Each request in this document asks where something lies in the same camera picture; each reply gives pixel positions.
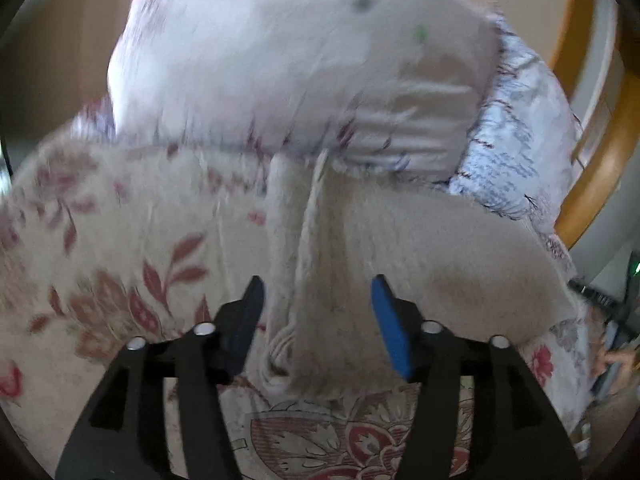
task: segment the mattress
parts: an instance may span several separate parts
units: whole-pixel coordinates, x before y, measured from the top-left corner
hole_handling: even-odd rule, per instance
[[[124,342],[178,337],[269,269],[268,156],[86,140],[110,126],[98,110],[51,134],[0,202],[0,406],[50,474]],[[561,267],[570,263],[561,244],[547,246]],[[519,348],[568,431],[590,401],[580,305],[575,319]],[[263,330],[250,360],[264,349]],[[268,396],[240,376],[220,398],[247,478],[390,478],[417,387],[318,401]],[[184,474],[171,383],[166,413],[174,471]],[[463,378],[452,474],[466,469],[472,424],[473,382]]]

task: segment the bedsheet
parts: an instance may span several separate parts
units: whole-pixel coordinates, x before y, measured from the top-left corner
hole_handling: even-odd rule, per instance
[[[50,473],[126,340],[179,336],[237,299],[252,274],[268,272],[267,156],[78,138],[79,128],[108,127],[85,113],[52,134],[0,202],[0,406]],[[580,305],[576,319],[520,348],[568,431],[590,400]],[[251,360],[264,347],[263,329]],[[243,475],[287,480],[390,478],[416,399],[411,385],[331,402],[270,397],[251,375],[221,394]],[[452,474],[466,468],[472,399],[463,378]],[[172,463],[184,474],[171,384],[166,406]]]

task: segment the folded blanket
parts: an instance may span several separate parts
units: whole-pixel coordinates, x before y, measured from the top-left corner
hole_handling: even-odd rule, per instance
[[[370,280],[457,335],[515,343],[575,317],[553,262],[528,221],[389,177],[356,179],[284,156],[267,194],[271,273],[267,352],[273,393],[339,397],[401,383],[370,307]]]

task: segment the bed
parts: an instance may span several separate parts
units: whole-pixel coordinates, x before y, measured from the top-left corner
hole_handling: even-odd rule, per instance
[[[573,23],[567,27],[579,29]],[[561,45],[559,60],[574,48],[571,41]],[[556,66],[556,73],[565,90],[577,84],[571,67]],[[627,72],[614,120],[562,204],[559,238],[545,240],[567,275],[566,247],[613,192],[638,138],[639,90]],[[7,437],[8,447],[33,478],[53,473],[65,441],[59,436],[69,433],[104,364],[132,331],[150,340],[171,338],[209,319],[268,266],[260,251],[240,243],[266,244],[268,160],[174,144],[124,148],[86,140],[112,127],[108,105],[86,108],[30,155],[0,208],[0,393],[26,449],[15,435]],[[520,348],[568,431],[589,402],[589,325],[582,304],[575,319]],[[260,338],[258,332],[254,352]],[[184,473],[171,385],[166,395],[172,461]],[[306,402],[270,398],[238,378],[222,402],[248,478],[366,478],[392,475],[416,396],[408,386]],[[471,427],[472,383],[463,381],[452,474],[465,470]],[[375,439],[371,446],[357,445],[364,434]]]

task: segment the blanket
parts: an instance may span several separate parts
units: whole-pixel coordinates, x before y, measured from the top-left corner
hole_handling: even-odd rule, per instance
[[[425,318],[465,338],[520,344],[576,316],[528,220],[389,176],[352,178],[332,169],[327,152],[312,168],[274,157],[266,204],[260,374],[273,393],[335,398],[401,383],[370,306],[379,273]]]

